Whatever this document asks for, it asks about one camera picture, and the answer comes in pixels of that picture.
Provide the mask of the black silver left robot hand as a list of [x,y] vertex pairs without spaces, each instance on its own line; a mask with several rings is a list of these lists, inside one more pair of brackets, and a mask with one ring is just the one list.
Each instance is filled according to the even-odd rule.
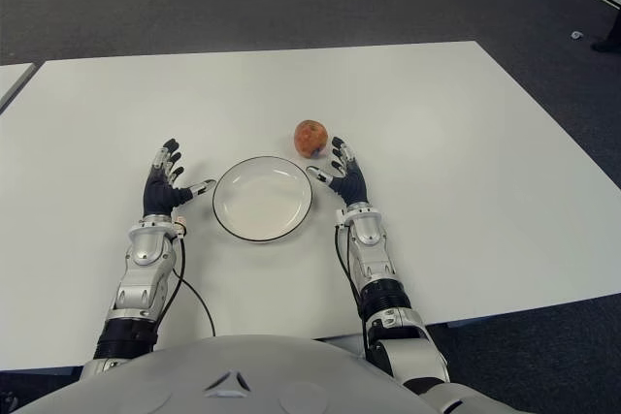
[[161,215],[170,217],[173,210],[204,195],[216,186],[216,180],[207,178],[188,185],[177,185],[185,172],[180,164],[180,143],[171,138],[159,147],[149,166],[143,191],[143,217]]

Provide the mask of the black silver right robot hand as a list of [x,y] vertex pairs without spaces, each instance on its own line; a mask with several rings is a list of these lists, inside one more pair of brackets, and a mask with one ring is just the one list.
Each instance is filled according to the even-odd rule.
[[339,175],[329,175],[316,166],[307,166],[307,174],[328,186],[348,207],[359,203],[367,204],[369,200],[366,181],[353,150],[339,137],[334,137],[331,145],[332,153],[336,157],[331,165]]

